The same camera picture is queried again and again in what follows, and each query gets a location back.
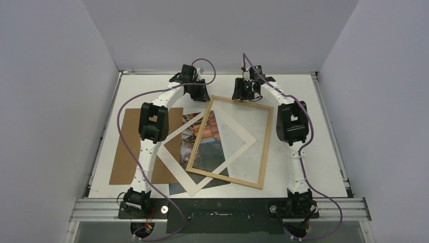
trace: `black bracket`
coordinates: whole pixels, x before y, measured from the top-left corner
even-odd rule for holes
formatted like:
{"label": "black bracket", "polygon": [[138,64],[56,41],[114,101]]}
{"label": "black bracket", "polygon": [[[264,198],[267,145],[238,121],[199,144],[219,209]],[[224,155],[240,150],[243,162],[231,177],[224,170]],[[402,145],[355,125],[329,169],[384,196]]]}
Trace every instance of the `black bracket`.
{"label": "black bracket", "polygon": [[[300,101],[305,110],[307,105]],[[292,146],[294,142],[302,141],[305,143],[309,133],[309,124],[304,111],[298,106],[298,103],[281,104],[277,108],[277,137],[280,141],[287,142]]]}
{"label": "black bracket", "polygon": [[261,86],[265,82],[257,75],[259,73],[267,82],[275,82],[276,80],[273,77],[266,77],[262,73],[262,67],[255,66],[255,69],[251,68],[249,70],[250,81],[247,81],[243,78],[235,79],[234,94],[232,95],[233,100],[253,100],[255,99],[255,93],[261,95]]}
{"label": "black bracket", "polygon": [[[196,84],[205,84],[205,79],[195,81]],[[185,93],[189,93],[193,101],[210,101],[210,96],[205,85],[186,85]]]}
{"label": "black bracket", "polygon": [[[150,117],[157,116],[154,122]],[[164,141],[168,136],[168,109],[153,103],[143,103],[140,110],[139,134],[142,140],[150,139],[153,143]]]}
{"label": "black bracket", "polygon": [[235,79],[234,93],[232,95],[233,100],[253,100],[254,92],[252,90],[253,83],[246,81],[243,78]]}
{"label": "black bracket", "polygon": [[169,82],[176,82],[176,83],[189,83],[191,81],[194,81],[194,77],[196,75],[197,69],[193,66],[183,64],[182,71],[178,74],[174,75]]}

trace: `metal plate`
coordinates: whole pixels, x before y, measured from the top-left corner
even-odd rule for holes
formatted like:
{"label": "metal plate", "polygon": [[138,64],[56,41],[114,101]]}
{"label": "metal plate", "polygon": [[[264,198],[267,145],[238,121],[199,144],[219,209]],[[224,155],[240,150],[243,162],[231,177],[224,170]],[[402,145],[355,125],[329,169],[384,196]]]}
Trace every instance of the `metal plate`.
{"label": "metal plate", "polygon": [[[187,220],[182,233],[250,233],[265,231],[284,234],[282,224],[270,219],[267,198],[174,199]],[[183,223],[179,212],[169,209],[167,233]]]}

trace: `white table surface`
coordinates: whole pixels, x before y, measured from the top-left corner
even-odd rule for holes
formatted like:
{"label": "white table surface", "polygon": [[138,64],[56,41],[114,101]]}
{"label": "white table surface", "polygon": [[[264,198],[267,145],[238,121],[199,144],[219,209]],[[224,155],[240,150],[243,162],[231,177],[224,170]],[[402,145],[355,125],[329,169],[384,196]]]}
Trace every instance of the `white table surface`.
{"label": "white table surface", "polygon": [[[116,128],[116,116],[121,105],[130,97],[139,93],[165,89],[172,75],[123,75],[117,96],[113,105],[112,115],[108,121],[107,131],[97,157],[97,167],[92,182],[89,198],[116,198],[119,193],[127,191],[129,185],[109,185],[110,174],[115,158],[119,134]],[[203,75],[206,80],[211,80],[212,75]],[[234,80],[237,75],[218,75],[213,84],[207,86],[210,95],[218,95],[230,98],[234,91]],[[337,158],[335,156],[328,128],[324,120],[322,109],[310,75],[273,75],[277,83],[287,94],[295,95],[299,100],[307,104],[308,113],[312,119],[315,136],[313,142],[305,149],[305,168],[310,183],[321,192],[331,197],[346,197],[346,189],[340,173]],[[151,102],[160,93],[146,95],[130,102],[126,108],[140,108],[143,102]],[[260,104],[273,106],[266,99]],[[184,114],[202,112],[208,103],[194,102],[189,94],[180,98],[173,107],[183,107]],[[286,143],[280,142],[276,135],[275,123],[277,107],[273,114],[273,129],[271,132],[270,149],[268,153],[265,172],[264,187],[262,190],[246,186],[227,184],[207,189],[202,189],[193,198],[204,197],[287,197],[287,161],[290,159],[291,150]],[[169,195],[167,184],[156,185],[158,189]],[[152,191],[151,197],[161,197],[156,191]],[[187,193],[172,195],[171,197],[189,197]]]}

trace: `red wire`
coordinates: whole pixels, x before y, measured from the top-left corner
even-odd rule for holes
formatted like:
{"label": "red wire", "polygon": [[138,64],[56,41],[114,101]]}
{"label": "red wire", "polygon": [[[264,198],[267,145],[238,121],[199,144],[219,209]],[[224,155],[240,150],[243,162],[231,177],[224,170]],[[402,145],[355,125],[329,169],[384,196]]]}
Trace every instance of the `red wire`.
{"label": "red wire", "polygon": [[148,220],[151,219],[155,215],[155,209],[152,209],[152,214],[146,219],[145,229],[147,230],[147,226],[149,225]]}

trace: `metal screw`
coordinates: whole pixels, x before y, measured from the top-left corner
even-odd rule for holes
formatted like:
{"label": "metal screw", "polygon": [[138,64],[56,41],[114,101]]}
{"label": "metal screw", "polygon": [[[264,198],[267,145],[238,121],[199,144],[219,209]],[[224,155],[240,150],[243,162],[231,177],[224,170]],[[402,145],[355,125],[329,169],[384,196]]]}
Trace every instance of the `metal screw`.
{"label": "metal screw", "polygon": [[168,207],[167,206],[162,206],[161,207],[161,213],[166,214],[168,212]]}
{"label": "metal screw", "polygon": [[270,212],[271,212],[271,213],[275,214],[275,213],[276,213],[276,210],[277,210],[277,207],[276,207],[275,205],[272,205],[272,206],[270,207]]}

